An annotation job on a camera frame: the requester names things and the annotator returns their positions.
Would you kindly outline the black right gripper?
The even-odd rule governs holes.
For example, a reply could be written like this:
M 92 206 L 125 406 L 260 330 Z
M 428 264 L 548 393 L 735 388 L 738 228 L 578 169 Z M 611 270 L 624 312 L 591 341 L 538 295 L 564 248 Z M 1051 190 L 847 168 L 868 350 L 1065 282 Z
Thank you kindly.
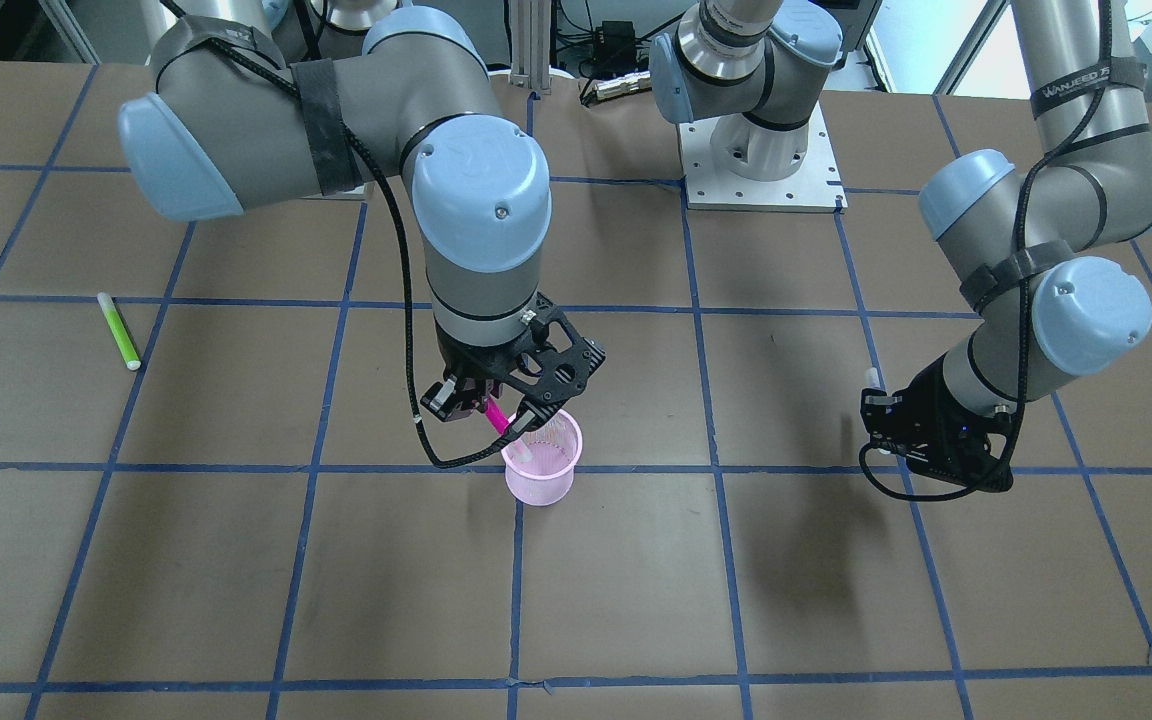
M 508 386 L 521 393 L 509 420 L 513 437 L 540 430 L 571 397 L 585 392 L 607 361 L 593 338 L 581 336 L 561 306 L 535 293 L 516 313 L 471 320 L 435 300 L 435 341 L 444 376 L 420 397 L 439 420 L 483 411 L 486 396 Z

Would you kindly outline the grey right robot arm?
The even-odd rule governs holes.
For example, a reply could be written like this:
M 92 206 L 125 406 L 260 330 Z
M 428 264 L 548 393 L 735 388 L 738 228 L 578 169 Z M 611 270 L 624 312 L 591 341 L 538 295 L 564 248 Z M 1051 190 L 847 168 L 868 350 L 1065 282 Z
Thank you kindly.
M 586 389 L 602 347 L 539 290 L 547 158 L 500 113 L 452 15 L 402 6 L 361 55 L 291 63 L 259 29 L 187 14 L 150 65 L 154 91 L 119 109 L 118 132 L 160 214 L 200 222 L 401 179 L 445 361 L 422 406 L 456 420 L 511 386 L 521 433 Z

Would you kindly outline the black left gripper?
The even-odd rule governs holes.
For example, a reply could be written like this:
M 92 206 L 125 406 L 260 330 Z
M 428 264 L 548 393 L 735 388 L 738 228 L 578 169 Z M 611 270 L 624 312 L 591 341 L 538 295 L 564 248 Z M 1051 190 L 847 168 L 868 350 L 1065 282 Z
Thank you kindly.
M 869 442 L 861 447 L 861 470 L 878 491 L 886 491 L 867 467 L 869 450 L 905 457 L 911 473 L 945 480 L 964 491 L 1009 491 L 1010 456 L 1018 420 L 1009 406 L 973 414 L 952 396 L 934 361 L 905 389 L 861 389 L 861 419 Z

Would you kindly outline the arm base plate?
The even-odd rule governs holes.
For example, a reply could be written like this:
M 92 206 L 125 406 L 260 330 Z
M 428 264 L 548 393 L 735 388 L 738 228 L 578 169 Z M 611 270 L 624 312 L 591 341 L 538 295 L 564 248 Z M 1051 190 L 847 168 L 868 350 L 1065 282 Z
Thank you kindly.
M 690 209 L 833 213 L 849 206 L 826 119 L 778 132 L 744 115 L 679 126 Z

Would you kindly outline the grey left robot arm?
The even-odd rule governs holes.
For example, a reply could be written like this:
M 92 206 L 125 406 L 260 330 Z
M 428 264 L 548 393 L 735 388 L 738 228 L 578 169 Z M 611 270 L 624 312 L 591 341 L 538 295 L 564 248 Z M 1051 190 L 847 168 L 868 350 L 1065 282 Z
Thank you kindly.
M 1020 172 L 982 149 L 919 192 L 933 241 L 980 316 L 970 336 L 890 393 L 861 392 L 867 450 L 950 483 L 1011 487 L 1030 401 L 1102 372 L 1147 338 L 1139 279 L 1092 253 L 1152 232 L 1146 69 L 1120 1 L 1016 1 L 1043 156 Z

